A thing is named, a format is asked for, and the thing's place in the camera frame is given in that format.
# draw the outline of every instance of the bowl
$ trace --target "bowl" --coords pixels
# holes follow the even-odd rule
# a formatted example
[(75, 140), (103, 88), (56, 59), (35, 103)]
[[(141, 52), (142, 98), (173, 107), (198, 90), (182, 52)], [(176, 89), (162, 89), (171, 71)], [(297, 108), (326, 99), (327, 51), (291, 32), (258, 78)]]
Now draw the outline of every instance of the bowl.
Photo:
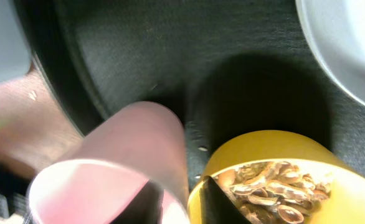
[[(306, 218), (305, 223), (365, 223), (365, 178), (361, 177), (332, 152), (314, 140), (286, 131), (256, 131), (243, 134), (223, 144), (212, 155), (202, 173), (215, 177), (244, 164), (265, 161), (296, 161), (334, 177), (330, 198)], [(202, 222), (199, 196), (200, 180), (188, 198), (192, 224)]]
[(348, 95), (365, 105), (365, 2), (296, 0), (315, 58)]

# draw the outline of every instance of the black tray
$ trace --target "black tray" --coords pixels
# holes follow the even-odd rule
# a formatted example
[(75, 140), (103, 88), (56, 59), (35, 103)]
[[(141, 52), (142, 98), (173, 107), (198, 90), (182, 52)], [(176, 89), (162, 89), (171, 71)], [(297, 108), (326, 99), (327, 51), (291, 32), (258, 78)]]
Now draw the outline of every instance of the black tray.
[(365, 107), (318, 66), (294, 0), (17, 3), (37, 61), (82, 134), (151, 100), (185, 125), (191, 188), (223, 142), (263, 129), (308, 136), (365, 176)]

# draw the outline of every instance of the yellow bowl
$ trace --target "yellow bowl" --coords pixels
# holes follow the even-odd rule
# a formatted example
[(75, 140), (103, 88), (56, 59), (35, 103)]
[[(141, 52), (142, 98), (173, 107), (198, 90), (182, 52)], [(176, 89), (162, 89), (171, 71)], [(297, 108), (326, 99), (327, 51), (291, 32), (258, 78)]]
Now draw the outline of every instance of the yellow bowl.
[[(314, 140), (286, 131), (256, 131), (223, 144), (206, 165), (202, 178), (216, 176), (243, 164), (297, 160), (318, 173), (332, 172), (331, 197), (305, 223), (365, 223), (365, 179)], [(201, 180), (188, 199), (192, 224), (202, 223)]]

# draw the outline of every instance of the gray object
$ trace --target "gray object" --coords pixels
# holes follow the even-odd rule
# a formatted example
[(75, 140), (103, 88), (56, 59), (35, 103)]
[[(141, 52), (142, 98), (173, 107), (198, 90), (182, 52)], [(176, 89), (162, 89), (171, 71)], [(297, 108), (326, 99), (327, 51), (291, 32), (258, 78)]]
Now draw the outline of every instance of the gray object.
[(301, 26), (318, 62), (365, 105), (365, 1), (296, 0)]
[(31, 52), (12, 1), (0, 0), (0, 82), (25, 75)]

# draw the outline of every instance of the cup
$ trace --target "cup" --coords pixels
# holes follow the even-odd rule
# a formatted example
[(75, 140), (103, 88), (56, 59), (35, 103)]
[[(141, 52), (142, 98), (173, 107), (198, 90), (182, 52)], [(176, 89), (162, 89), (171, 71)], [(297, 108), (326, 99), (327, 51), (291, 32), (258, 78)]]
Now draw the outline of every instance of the cup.
[(40, 172), (29, 208), (38, 224), (109, 223), (148, 181), (163, 191), (161, 223), (189, 223), (183, 127), (164, 106), (139, 102)]
[[(317, 173), (332, 173), (330, 198), (322, 202), (320, 209), (306, 218), (305, 223), (365, 223), (365, 179), (321, 144), (299, 134), (256, 131), (233, 138), (212, 155), (202, 178), (265, 161), (296, 161)], [(204, 223), (199, 196), (203, 183), (197, 184), (188, 199), (192, 224)]]

